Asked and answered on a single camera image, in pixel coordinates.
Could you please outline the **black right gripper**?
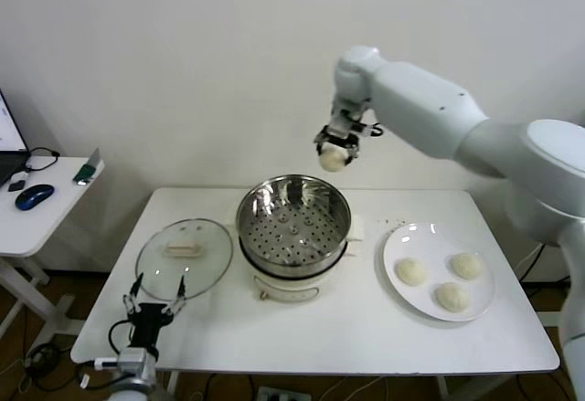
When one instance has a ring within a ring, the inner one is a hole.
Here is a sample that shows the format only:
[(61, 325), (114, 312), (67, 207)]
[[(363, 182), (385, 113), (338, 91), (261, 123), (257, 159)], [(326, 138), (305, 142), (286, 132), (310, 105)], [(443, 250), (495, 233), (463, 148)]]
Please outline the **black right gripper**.
[(319, 133), (317, 133), (314, 138), (315, 149), (317, 151), (318, 156), (320, 156), (323, 153), (324, 147), (328, 143), (336, 147), (346, 149), (347, 154), (345, 160), (346, 165), (350, 165), (352, 161), (358, 157), (359, 138), (352, 132), (345, 136), (338, 136), (336, 134), (332, 134), (331, 132), (329, 132), (328, 127), (324, 126), (323, 129), (319, 131)]

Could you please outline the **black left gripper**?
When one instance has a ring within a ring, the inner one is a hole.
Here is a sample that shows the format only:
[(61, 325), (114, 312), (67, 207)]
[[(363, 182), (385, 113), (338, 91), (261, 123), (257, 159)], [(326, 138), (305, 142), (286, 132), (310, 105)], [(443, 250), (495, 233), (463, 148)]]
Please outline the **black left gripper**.
[(143, 277), (143, 273), (140, 273), (130, 291), (122, 296), (122, 302), (133, 326), (130, 346), (148, 349), (156, 347), (161, 329), (170, 325), (174, 316), (186, 305), (186, 284), (185, 277), (181, 276), (175, 299), (166, 306), (162, 303), (138, 305), (136, 299)]

